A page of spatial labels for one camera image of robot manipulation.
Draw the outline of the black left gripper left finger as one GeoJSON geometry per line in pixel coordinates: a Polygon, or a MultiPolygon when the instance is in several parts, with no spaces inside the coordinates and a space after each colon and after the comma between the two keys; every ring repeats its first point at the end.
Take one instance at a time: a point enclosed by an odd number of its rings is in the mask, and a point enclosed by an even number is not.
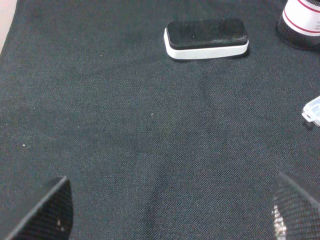
{"type": "Polygon", "coordinates": [[[59,176],[43,184],[3,215],[5,240],[68,240],[74,222],[71,181],[59,176]]]}

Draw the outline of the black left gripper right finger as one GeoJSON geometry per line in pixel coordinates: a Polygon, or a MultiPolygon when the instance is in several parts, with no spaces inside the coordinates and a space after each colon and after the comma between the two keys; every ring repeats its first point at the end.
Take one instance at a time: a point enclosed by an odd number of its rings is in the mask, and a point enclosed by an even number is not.
{"type": "Polygon", "coordinates": [[[320,238],[320,188],[292,173],[280,172],[272,193],[272,226],[277,240],[320,238]]]}

